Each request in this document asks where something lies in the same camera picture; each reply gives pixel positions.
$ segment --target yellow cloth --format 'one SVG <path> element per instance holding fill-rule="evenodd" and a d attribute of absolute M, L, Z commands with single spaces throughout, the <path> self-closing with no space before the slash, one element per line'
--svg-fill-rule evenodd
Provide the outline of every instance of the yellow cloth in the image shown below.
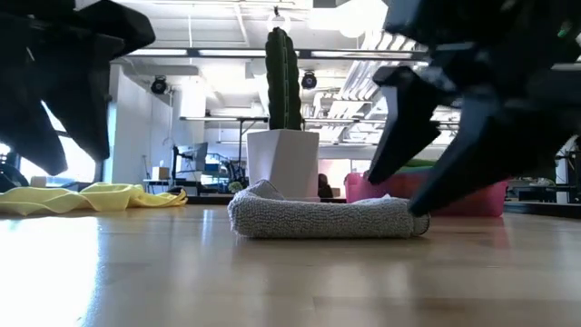
<path fill-rule="evenodd" d="M 95 183 L 81 192 L 66 189 L 17 187 L 0 193 L 0 213 L 68 213 L 76 209 L 121 211 L 132 207 L 163 208 L 185 205 L 184 190 L 179 195 L 149 194 L 141 185 Z"/>

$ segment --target pink bin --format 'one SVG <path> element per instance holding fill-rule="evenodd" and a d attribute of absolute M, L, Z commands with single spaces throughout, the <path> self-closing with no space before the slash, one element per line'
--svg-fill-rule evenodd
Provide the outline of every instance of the pink bin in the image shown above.
<path fill-rule="evenodd" d="M 345 179 L 347 203 L 379 198 L 385 194 L 409 199 L 428 178 L 429 170 L 396 173 L 379 185 L 371 185 L 361 173 L 350 173 Z M 449 206 L 436 210 L 433 216 L 499 217 L 502 215 L 507 182 L 499 182 L 476 191 Z"/>

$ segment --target computer monitor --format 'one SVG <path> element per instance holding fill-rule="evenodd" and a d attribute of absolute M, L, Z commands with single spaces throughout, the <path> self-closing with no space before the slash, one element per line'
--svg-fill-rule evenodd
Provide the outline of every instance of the computer monitor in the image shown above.
<path fill-rule="evenodd" d="M 206 166 L 208 143 L 178 146 L 180 156 L 177 160 L 176 173 L 201 172 Z"/>

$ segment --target green cactus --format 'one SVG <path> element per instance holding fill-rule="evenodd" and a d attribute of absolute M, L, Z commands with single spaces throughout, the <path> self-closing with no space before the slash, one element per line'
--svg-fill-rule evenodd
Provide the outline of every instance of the green cactus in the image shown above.
<path fill-rule="evenodd" d="M 266 42 L 269 82 L 269 128 L 300 130 L 300 88 L 297 55 L 291 38 L 279 27 Z"/>

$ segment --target white pot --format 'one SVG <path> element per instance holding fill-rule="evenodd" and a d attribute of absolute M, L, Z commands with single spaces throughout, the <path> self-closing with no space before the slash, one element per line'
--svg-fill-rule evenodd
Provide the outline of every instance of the white pot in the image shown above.
<path fill-rule="evenodd" d="M 248 133 L 250 183 L 268 180 L 289 200 L 318 200 L 319 134 L 293 130 Z"/>

